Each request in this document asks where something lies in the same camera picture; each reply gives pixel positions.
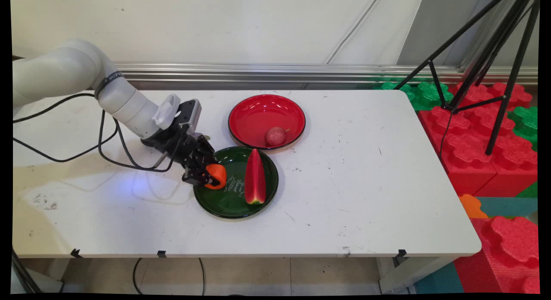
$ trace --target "red bowl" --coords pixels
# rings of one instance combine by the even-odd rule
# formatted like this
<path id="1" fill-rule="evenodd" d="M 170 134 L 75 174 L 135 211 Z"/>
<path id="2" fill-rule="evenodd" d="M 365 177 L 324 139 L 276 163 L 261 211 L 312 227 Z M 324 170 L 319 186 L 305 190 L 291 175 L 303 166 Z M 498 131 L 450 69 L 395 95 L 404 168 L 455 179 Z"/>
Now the red bowl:
<path id="1" fill-rule="evenodd" d="M 275 94 L 246 98 L 234 107 L 228 118 L 230 133 L 244 145 L 257 149 L 289 145 L 303 134 L 305 125 L 303 110 L 295 102 Z M 283 144 L 266 145 L 264 135 L 272 127 L 289 129 Z"/>

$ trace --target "white floor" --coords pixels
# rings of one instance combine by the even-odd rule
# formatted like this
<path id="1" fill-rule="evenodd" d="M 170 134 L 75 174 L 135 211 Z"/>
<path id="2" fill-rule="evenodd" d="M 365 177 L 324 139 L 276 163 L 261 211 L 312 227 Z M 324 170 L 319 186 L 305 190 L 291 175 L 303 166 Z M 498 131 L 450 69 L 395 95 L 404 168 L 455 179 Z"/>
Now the white floor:
<path id="1" fill-rule="evenodd" d="M 204 258 L 205 295 L 340 296 L 381 294 L 372 258 Z M 137 259 L 71 259 L 63 292 L 136 294 Z M 200 295 L 197 258 L 143 259 L 136 283 L 144 294 Z"/>

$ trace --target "black tripod leg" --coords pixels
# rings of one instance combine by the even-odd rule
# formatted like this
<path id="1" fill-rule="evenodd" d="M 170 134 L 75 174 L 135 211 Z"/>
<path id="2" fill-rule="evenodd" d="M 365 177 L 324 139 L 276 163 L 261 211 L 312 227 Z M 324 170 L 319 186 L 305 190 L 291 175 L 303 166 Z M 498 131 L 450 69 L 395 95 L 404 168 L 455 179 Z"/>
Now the black tripod leg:
<path id="1" fill-rule="evenodd" d="M 446 100 L 444 99 L 444 94 L 442 93 L 442 88 L 440 88 L 440 82 L 438 81 L 438 75 L 436 74 L 436 69 L 434 68 L 434 63 L 432 60 L 429 60 L 430 72 L 433 74 L 434 85 L 438 91 L 438 96 L 440 97 L 440 106 L 444 108 L 446 106 Z"/>
<path id="2" fill-rule="evenodd" d="M 475 86 L 480 86 L 480 83 L 482 82 L 482 80 L 484 80 L 484 77 L 486 76 L 486 73 L 488 73 L 488 70 L 490 70 L 490 66 L 492 66 L 492 63 L 494 63 L 494 59 L 498 56 L 498 53 L 499 51 L 501 50 L 501 48 L 503 47 L 503 45 L 505 44 L 505 42 L 507 41 L 507 39 L 511 36 L 511 34 L 513 33 L 513 31 L 515 31 L 516 27 L 518 26 L 518 23 L 522 20 L 522 18 L 524 18 L 524 16 L 530 11 L 530 9 L 532 8 L 532 6 L 534 5 L 534 3 L 532 3 L 532 5 L 526 9 L 526 11 L 522 14 L 522 16 L 520 16 L 520 18 L 515 22 L 515 25 L 513 25 L 507 32 L 506 36 L 500 41 L 500 43 L 497 45 L 496 49 L 494 50 L 494 53 L 492 53 L 492 56 L 490 57 L 490 59 L 488 60 L 488 63 L 486 63 L 486 66 L 484 67 L 484 69 L 482 69 L 482 72 L 480 73 L 480 75 L 478 76 L 478 80 L 477 82 L 474 84 Z"/>
<path id="3" fill-rule="evenodd" d="M 515 86 L 515 81 L 518 76 L 518 71 L 520 70 L 520 65 L 522 64 L 522 59 L 524 59 L 528 43 L 530 42 L 530 36 L 532 35 L 532 31 L 534 30 L 534 26 L 536 25 L 538 12 L 539 0 L 534 0 L 534 6 L 532 7 L 532 10 L 530 12 L 530 17 L 528 19 L 528 23 L 526 24 L 526 28 L 524 29 L 524 34 L 522 35 L 520 45 L 518 46 L 518 51 L 515 57 L 515 62 L 513 63 L 511 75 L 509 76 L 509 80 L 507 81 L 507 87 L 505 87 L 505 98 L 501 102 L 498 117 L 495 120 L 494 129 L 492 129 L 492 135 L 490 136 L 490 140 L 488 141 L 488 147 L 486 147 L 486 155 L 491 155 L 492 150 L 494 149 L 495 140 L 498 138 L 499 129 L 501 127 L 501 123 L 503 122 L 503 117 L 505 116 L 507 104 L 509 103 L 509 99 L 511 98 L 513 86 Z"/>
<path id="4" fill-rule="evenodd" d="M 463 81 L 463 84 L 461 85 L 459 90 L 457 90 L 457 94 L 453 97 L 453 99 L 449 103 L 449 106 L 451 106 L 451 108 L 459 107 L 459 105 L 463 101 L 463 98 L 465 97 L 465 94 L 469 90 L 470 86 L 473 84 L 476 76 L 480 74 L 480 71 L 482 70 L 484 63 L 488 61 L 488 59 L 490 58 L 490 55 L 492 54 L 492 52 L 494 51 L 498 43 L 506 35 L 507 29 L 510 27 L 511 23 L 514 24 L 516 20 L 520 17 L 520 15 L 522 14 L 522 11 L 525 9 L 526 5 L 528 4 L 528 1 L 529 0 L 515 1 L 513 6 L 507 13 L 507 15 L 499 24 L 494 34 L 492 34 L 490 41 L 484 47 L 484 50 L 480 54 L 480 57 L 478 57 L 477 62 L 474 63 L 473 68 L 466 76 L 465 80 Z"/>
<path id="5" fill-rule="evenodd" d="M 395 90 L 399 90 L 404 86 L 409 80 L 411 80 L 419 71 L 421 71 L 423 68 L 429 64 L 429 60 L 434 60 L 439 54 L 444 51 L 449 45 L 451 45 L 455 40 L 460 37 L 465 31 L 467 31 L 472 25 L 474 25 L 480 18 L 484 17 L 486 13 L 488 13 L 489 10 L 491 10 L 494 6 L 496 6 L 501 0 L 492 0 L 488 5 L 484 6 L 484 8 L 478 12 L 471 20 L 469 20 L 459 31 L 457 31 L 455 34 L 453 34 L 447 41 L 444 42 L 444 44 L 439 47 L 434 53 L 432 53 L 423 63 L 421 63 L 413 72 L 409 73 L 409 75 L 400 82 L 396 87 L 394 87 Z"/>

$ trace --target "red foam block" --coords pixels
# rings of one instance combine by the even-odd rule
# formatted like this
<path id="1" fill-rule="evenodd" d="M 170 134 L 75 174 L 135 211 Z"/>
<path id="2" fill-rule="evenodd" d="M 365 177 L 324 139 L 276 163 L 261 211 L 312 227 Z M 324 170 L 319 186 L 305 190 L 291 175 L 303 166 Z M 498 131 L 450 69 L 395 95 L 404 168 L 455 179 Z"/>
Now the red foam block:
<path id="1" fill-rule="evenodd" d="M 418 115 L 438 155 L 449 111 L 435 106 L 431 111 L 419 111 Z M 490 157 L 484 154 L 484 144 L 473 137 L 470 126 L 462 112 L 453 115 L 442 151 L 442 164 L 458 195 L 474 194 L 496 175 Z"/>
<path id="2" fill-rule="evenodd" d="M 516 135 L 498 137 L 491 163 L 496 176 L 474 196 L 513 198 L 538 180 L 538 153 L 530 141 Z"/>
<path id="3" fill-rule="evenodd" d="M 490 159 L 484 153 L 484 144 L 470 133 L 446 135 L 442 164 L 458 195 L 474 195 L 496 175 Z"/>
<path id="4" fill-rule="evenodd" d="M 461 88 L 462 84 L 463 82 L 460 82 L 456 86 L 450 87 L 449 92 L 451 92 L 455 96 L 455 94 L 457 94 L 457 92 L 459 91 L 459 88 Z M 459 107 L 462 108 L 463 106 L 490 100 L 491 98 L 494 98 L 494 96 L 490 94 L 490 92 L 488 92 L 488 87 L 484 85 L 471 85 L 469 90 L 467 91 L 467 94 L 464 96 L 463 101 L 461 102 L 461 104 L 459 104 Z"/>
<path id="5" fill-rule="evenodd" d="M 499 106 L 496 104 L 488 104 L 488 107 L 471 108 L 465 111 L 465 118 L 471 122 L 470 131 L 477 139 L 484 141 L 488 144 L 492 130 L 494 129 L 494 123 L 498 116 Z M 501 127 L 498 132 L 499 137 L 512 137 L 513 128 L 515 122 L 507 117 L 503 118 Z"/>
<path id="6" fill-rule="evenodd" d="M 505 94 L 505 88 L 507 84 L 495 83 L 494 86 L 488 88 L 488 92 L 492 96 L 503 96 Z M 511 98 L 509 99 L 509 104 L 507 104 L 507 111 L 512 111 L 517 106 L 522 106 L 523 108 L 530 107 L 530 101 L 532 100 L 532 95 L 524 91 L 524 87 L 519 84 L 513 86 L 513 92 Z"/>
<path id="7" fill-rule="evenodd" d="M 449 121 L 449 111 L 435 106 L 430 111 L 419 111 L 418 117 L 434 150 L 439 153 L 442 135 L 446 131 L 447 122 Z M 468 133 L 470 125 L 470 122 L 461 112 L 454 114 L 446 135 L 465 135 Z"/>
<path id="8" fill-rule="evenodd" d="M 538 226 L 523 217 L 471 222 L 482 250 L 453 261 L 463 290 L 539 294 Z"/>

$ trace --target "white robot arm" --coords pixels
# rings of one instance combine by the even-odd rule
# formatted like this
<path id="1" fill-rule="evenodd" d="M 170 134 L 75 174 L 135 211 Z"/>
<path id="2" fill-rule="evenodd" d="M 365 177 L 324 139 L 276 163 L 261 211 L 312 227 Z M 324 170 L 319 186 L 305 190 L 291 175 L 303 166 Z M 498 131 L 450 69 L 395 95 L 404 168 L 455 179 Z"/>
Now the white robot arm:
<path id="1" fill-rule="evenodd" d="M 92 43 L 75 39 L 35 59 L 12 62 L 13 106 L 52 96 L 98 89 L 115 65 Z M 100 106 L 142 139 L 159 130 L 153 120 L 157 105 L 119 77 L 97 93 Z"/>
<path id="2" fill-rule="evenodd" d="M 199 101 L 180 103 L 178 96 L 169 95 L 157 106 L 130 85 L 103 51 L 88 41 L 70 40 L 35 59 L 12 61 L 12 78 L 14 108 L 91 87 L 106 112 L 139 136 L 142 143 L 185 168 L 183 181 L 197 186 L 223 186 L 226 182 L 225 178 L 211 177 L 206 170 L 207 165 L 218 162 L 207 139 L 195 133 L 201 113 Z"/>

